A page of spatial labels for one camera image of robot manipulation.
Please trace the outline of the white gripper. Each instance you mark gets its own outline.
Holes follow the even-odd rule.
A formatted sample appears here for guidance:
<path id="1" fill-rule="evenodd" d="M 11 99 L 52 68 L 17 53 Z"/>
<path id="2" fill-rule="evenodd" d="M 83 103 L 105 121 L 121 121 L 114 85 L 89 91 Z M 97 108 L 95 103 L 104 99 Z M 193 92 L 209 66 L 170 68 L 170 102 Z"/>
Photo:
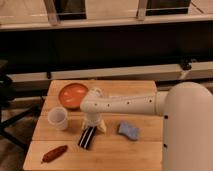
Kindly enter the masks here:
<path id="1" fill-rule="evenodd" d="M 88 128 L 88 126 L 94 127 L 98 126 L 98 130 L 102 133 L 107 132 L 107 127 L 104 121 L 102 120 L 102 116 L 100 113 L 86 113 L 85 114 L 85 121 L 83 121 L 81 130 L 84 131 Z"/>

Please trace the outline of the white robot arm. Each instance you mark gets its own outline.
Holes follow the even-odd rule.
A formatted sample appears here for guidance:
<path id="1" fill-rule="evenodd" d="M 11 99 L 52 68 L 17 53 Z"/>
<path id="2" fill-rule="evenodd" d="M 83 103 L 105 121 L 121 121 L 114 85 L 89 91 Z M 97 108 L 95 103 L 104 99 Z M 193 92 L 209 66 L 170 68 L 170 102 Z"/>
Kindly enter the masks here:
<path id="1" fill-rule="evenodd" d="M 92 88 L 80 105 L 85 123 L 103 113 L 148 114 L 163 118 L 162 171 L 213 171 L 213 93 L 194 82 L 168 91 L 105 97 Z"/>

